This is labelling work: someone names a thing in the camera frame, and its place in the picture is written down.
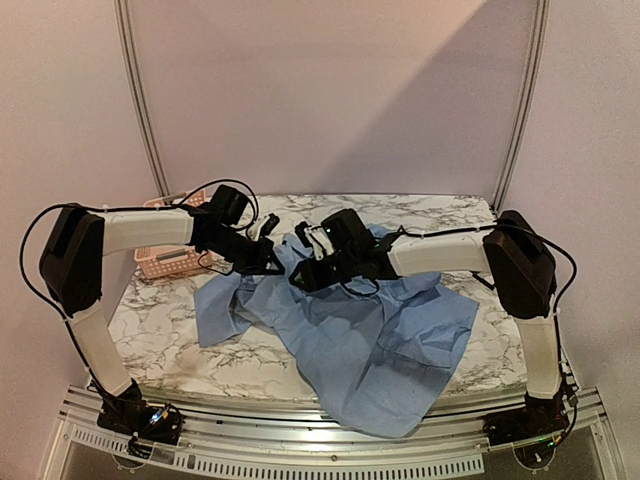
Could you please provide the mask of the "blue shirt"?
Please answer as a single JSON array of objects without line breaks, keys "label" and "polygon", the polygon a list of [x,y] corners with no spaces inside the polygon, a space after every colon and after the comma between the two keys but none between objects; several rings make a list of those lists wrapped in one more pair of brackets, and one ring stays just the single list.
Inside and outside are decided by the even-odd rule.
[{"label": "blue shirt", "polygon": [[409,434],[444,391],[478,310],[439,273],[310,294],[286,276],[232,273],[208,281],[194,302],[201,347],[268,327],[334,420],[387,438]]}]

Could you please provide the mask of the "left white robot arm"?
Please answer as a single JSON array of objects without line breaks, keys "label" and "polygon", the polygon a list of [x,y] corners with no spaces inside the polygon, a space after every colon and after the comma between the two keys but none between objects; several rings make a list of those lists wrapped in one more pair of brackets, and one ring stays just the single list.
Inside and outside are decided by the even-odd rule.
[{"label": "left white robot arm", "polygon": [[123,395],[134,386],[108,330],[101,304],[103,259],[113,253],[154,246],[188,246],[212,252],[241,275],[281,275],[284,268],[267,235],[250,235],[240,219],[258,220],[253,190],[232,179],[212,181],[215,192],[198,206],[186,199],[156,207],[89,207],[55,204],[58,217],[39,260],[45,291],[35,294],[62,318],[69,337],[104,399],[116,398],[111,419],[128,434],[148,426],[148,412]]}]

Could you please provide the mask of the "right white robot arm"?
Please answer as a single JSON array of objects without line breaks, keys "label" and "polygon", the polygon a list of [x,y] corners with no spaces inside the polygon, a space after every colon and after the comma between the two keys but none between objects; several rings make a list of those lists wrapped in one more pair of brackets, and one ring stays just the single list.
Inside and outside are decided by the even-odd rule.
[{"label": "right white robot arm", "polygon": [[295,266],[289,282],[307,293],[346,285],[357,277],[377,283],[434,272],[490,275],[502,308],[516,322],[527,394],[535,399],[518,412],[517,427],[524,435],[539,435],[556,417],[550,399],[559,393],[572,396],[558,314],[573,282],[558,284],[555,257],[576,262],[565,249],[535,233],[519,212],[505,211],[486,225],[428,233],[400,227],[378,236],[355,210],[343,209],[317,226],[299,224],[296,233],[313,255]]}]

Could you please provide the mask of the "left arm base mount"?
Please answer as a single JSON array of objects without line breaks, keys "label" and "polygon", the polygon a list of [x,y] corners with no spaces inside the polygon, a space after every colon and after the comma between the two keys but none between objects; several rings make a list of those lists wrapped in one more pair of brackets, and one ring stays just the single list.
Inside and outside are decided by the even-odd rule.
[{"label": "left arm base mount", "polygon": [[136,395],[102,398],[97,425],[103,429],[176,446],[184,424],[183,414],[171,403],[149,403]]}]

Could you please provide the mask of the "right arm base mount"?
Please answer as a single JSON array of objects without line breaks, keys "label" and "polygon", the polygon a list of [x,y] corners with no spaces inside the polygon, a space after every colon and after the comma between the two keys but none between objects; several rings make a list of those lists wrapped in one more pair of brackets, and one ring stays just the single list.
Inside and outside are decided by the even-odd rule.
[{"label": "right arm base mount", "polygon": [[577,421],[577,398],[569,404],[573,407],[569,418],[563,394],[552,399],[539,399],[526,394],[523,407],[490,413],[483,417],[483,432],[491,446],[535,440],[547,449],[557,448],[572,432]]}]

